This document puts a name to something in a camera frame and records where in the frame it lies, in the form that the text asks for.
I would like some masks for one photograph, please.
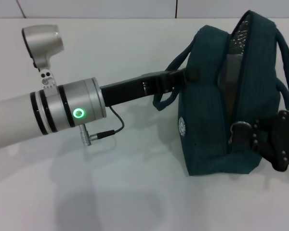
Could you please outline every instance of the green fabric bag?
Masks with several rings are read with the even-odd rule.
[[[167,100],[155,95],[153,101],[162,110],[179,94],[178,126],[190,175],[248,174],[258,166],[261,156],[250,149],[249,141],[231,142],[230,127],[276,115],[280,93],[289,110],[289,91],[275,71],[277,43],[289,89],[288,46],[272,21],[251,11],[231,35],[211,26],[201,28],[166,69],[178,69],[190,53],[186,70],[200,77],[174,89]]]

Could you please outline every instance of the bag handle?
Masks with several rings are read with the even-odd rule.
[[[176,71],[179,69],[181,64],[184,62],[184,60],[187,58],[188,54],[191,52],[193,45],[196,41],[196,36],[194,37],[191,44],[186,47],[186,49],[179,54],[166,68],[166,71]],[[163,94],[155,94],[153,98],[153,105],[158,109],[159,111],[163,110],[165,107],[172,104],[172,102],[177,98],[178,94],[180,92],[179,87],[175,87],[170,95],[170,97],[164,101],[161,101]]]
[[[283,37],[283,35],[280,33],[278,29],[276,29],[276,40],[281,52],[281,57],[284,63],[284,71],[286,76],[286,81],[289,89],[289,47]],[[278,80],[277,81],[277,89],[282,93],[284,101],[285,101],[285,107],[287,110],[289,110],[289,90],[285,87],[285,85]]]

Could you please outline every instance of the green led ring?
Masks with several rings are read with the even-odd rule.
[[[76,108],[73,111],[73,116],[77,119],[82,118],[85,115],[85,112],[81,108]]]

